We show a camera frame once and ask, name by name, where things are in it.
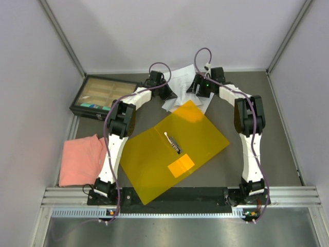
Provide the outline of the metal folder clip mechanism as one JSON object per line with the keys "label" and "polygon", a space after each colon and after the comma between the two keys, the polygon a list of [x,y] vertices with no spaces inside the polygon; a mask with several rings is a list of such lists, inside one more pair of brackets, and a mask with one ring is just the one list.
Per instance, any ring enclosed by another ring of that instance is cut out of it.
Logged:
{"label": "metal folder clip mechanism", "polygon": [[172,148],[175,150],[175,152],[177,154],[181,154],[182,153],[182,149],[179,146],[179,144],[175,141],[175,139],[173,137],[169,136],[167,132],[164,132],[164,135],[166,136],[168,142],[170,143],[170,145],[172,146]]}

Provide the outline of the yellow plastic folder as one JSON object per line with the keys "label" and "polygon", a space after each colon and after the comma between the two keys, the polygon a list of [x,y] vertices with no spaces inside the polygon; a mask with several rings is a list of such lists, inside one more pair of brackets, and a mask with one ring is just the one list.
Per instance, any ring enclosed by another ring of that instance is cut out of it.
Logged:
{"label": "yellow plastic folder", "polygon": [[[177,154],[164,132],[182,149]],[[218,128],[188,101],[154,127],[129,139],[120,165],[143,205],[187,178],[230,144]]]}

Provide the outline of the black compartment display box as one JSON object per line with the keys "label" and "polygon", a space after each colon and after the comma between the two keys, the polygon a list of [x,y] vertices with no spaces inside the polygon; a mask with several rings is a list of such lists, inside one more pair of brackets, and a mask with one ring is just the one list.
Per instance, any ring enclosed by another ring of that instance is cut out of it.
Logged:
{"label": "black compartment display box", "polygon": [[[111,107],[114,100],[132,94],[140,85],[141,82],[87,75],[69,108],[76,116],[104,121],[108,111],[102,107]],[[99,108],[81,107],[82,103],[97,104]]]}

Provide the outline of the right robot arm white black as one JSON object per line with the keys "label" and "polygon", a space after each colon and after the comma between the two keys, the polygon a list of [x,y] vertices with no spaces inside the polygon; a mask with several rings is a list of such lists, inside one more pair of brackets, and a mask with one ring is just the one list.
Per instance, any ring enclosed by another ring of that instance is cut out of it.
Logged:
{"label": "right robot arm white black", "polygon": [[187,93],[209,97],[211,93],[234,107],[234,128],[239,134],[243,148],[243,172],[239,194],[232,201],[253,203],[265,192],[265,180],[260,168],[260,144],[266,125],[262,98],[241,91],[227,82],[222,67],[205,65],[205,72],[197,72]]}

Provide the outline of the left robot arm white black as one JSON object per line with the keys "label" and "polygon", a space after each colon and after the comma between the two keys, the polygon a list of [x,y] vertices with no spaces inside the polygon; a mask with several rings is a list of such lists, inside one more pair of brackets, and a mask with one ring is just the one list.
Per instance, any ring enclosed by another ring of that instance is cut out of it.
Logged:
{"label": "left robot arm white black", "polygon": [[124,146],[134,132],[137,110],[157,96],[162,100],[176,97],[164,74],[152,70],[149,72],[149,78],[137,87],[135,92],[124,95],[112,103],[103,126],[107,154],[101,172],[94,185],[90,187],[87,205],[120,204],[118,168]]}

